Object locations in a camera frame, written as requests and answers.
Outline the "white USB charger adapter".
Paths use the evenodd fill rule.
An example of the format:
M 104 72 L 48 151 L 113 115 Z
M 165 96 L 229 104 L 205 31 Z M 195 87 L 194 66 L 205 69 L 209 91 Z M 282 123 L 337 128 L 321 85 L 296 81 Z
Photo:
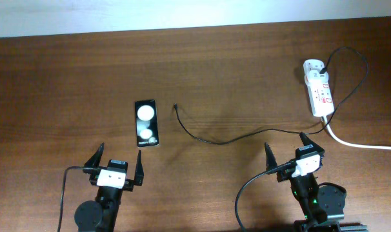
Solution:
M 305 74 L 305 84 L 307 86 L 313 86 L 317 84 L 323 84 L 328 82 L 328 73 L 320 73 L 318 70 L 310 70 Z

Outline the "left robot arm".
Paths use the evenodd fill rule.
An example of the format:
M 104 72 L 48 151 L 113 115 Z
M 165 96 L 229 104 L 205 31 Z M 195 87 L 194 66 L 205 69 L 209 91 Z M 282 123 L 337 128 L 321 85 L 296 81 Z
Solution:
M 115 228 L 116 218 L 121 205 L 123 192 L 132 192 L 144 181 L 141 151 L 138 151 L 134 177 L 127 177 L 128 163 L 111 159 L 106 166 L 100 166 L 104 145 L 85 162 L 83 172 L 89 174 L 91 185 L 97 186 L 94 200 L 88 200 L 78 206 L 74 221 L 79 231 L 111 232 Z

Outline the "black smartphone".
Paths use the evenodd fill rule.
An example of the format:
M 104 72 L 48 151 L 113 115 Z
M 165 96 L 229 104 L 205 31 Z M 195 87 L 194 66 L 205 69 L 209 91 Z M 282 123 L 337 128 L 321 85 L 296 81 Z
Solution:
M 139 148 L 158 146 L 159 132 L 154 99 L 135 101 L 136 139 Z

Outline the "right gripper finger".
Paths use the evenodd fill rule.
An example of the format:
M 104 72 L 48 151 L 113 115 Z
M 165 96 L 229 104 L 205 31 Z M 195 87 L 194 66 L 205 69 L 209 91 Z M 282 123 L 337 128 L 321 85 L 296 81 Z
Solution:
M 301 142 L 303 143 L 303 146 L 300 147 L 300 150 L 308 150 L 308 149 L 320 150 L 320 146 L 316 144 L 314 141 L 312 141 L 311 139 L 309 139 L 304 132 L 301 132 L 299 134 L 299 137 L 301 139 Z
M 266 154 L 266 173 L 273 174 L 277 171 L 277 162 L 276 158 L 270 148 L 268 143 L 265 143 L 265 154 Z

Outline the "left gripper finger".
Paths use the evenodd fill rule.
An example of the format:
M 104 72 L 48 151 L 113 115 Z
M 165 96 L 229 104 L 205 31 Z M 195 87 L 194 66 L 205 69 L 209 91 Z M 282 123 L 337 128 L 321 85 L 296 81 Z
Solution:
M 144 180 L 144 170 L 142 165 L 142 155 L 141 150 L 138 151 L 137 154 L 137 162 L 135 166 L 135 173 L 134 173 L 134 185 L 135 186 L 142 186 L 143 180 Z
M 94 169 L 97 169 L 99 167 L 99 163 L 103 155 L 104 147 L 105 144 L 101 143 L 97 151 L 85 162 L 83 166 L 84 173 L 91 174 L 94 172 Z

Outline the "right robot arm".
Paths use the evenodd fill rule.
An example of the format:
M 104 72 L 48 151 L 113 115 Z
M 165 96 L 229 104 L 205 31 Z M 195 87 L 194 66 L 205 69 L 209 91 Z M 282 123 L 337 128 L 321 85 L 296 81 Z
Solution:
M 325 150 L 303 132 L 299 137 L 303 145 L 296 149 L 295 157 L 280 165 L 269 144 L 265 144 L 266 171 L 269 175 L 275 173 L 278 182 L 290 182 L 292 194 L 305 216 L 294 222 L 293 230 L 367 231 L 366 225 L 340 223 L 345 217 L 346 189 L 331 182 L 317 182 L 314 172 L 322 167 Z

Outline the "white power strip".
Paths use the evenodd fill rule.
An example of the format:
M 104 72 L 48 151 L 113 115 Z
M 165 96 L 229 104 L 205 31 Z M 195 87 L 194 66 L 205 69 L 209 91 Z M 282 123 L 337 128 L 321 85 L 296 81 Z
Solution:
M 327 72 L 323 61 L 308 59 L 303 63 L 304 74 L 310 70 L 318 70 L 320 73 Z M 324 117 L 334 112 L 334 103 L 329 83 L 307 86 L 312 115 Z

